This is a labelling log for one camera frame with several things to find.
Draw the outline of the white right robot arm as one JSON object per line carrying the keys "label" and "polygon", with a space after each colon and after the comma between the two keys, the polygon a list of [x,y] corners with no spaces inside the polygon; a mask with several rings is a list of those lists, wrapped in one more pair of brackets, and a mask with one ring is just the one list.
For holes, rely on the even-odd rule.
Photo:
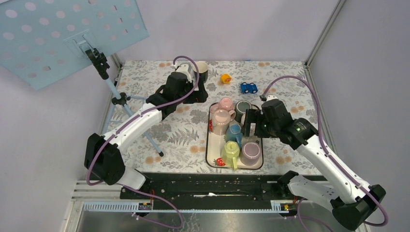
{"label": "white right robot arm", "polygon": [[350,231],[364,224],[386,195],[381,185],[370,185],[355,174],[321,140],[318,130],[304,118],[294,119],[284,103],[271,99],[262,108],[248,109],[242,133],[250,134],[255,125],[258,138],[278,138],[283,144],[308,159],[326,178],[330,186],[313,182],[294,171],[278,179],[281,198],[293,195],[306,198],[329,210],[336,221]]}

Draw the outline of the green octagonal mug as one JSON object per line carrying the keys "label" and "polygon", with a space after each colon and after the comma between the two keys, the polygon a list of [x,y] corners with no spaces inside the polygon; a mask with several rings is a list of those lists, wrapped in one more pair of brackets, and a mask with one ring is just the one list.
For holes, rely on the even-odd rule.
{"label": "green octagonal mug", "polygon": [[234,171],[238,169],[240,149],[237,142],[228,141],[221,152],[222,161]]}

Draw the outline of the black mug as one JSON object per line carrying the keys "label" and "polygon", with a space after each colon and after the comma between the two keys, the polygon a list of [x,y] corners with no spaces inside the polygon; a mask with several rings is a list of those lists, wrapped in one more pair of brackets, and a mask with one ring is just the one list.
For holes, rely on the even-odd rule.
{"label": "black mug", "polygon": [[202,81],[205,83],[208,80],[208,64],[205,61],[198,61],[193,66],[194,75],[199,74]]}

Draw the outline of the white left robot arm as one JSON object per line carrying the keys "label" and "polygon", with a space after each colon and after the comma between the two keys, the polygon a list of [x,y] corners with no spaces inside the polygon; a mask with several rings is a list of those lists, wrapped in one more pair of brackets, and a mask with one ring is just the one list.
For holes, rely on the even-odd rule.
{"label": "white left robot arm", "polygon": [[176,111],[179,104],[206,102],[207,92],[200,74],[192,78],[189,71],[181,68],[172,72],[141,108],[115,129],[103,134],[89,136],[86,147],[86,182],[90,186],[102,182],[132,188],[139,199],[149,195],[146,177],[124,164],[122,153],[143,133]]}

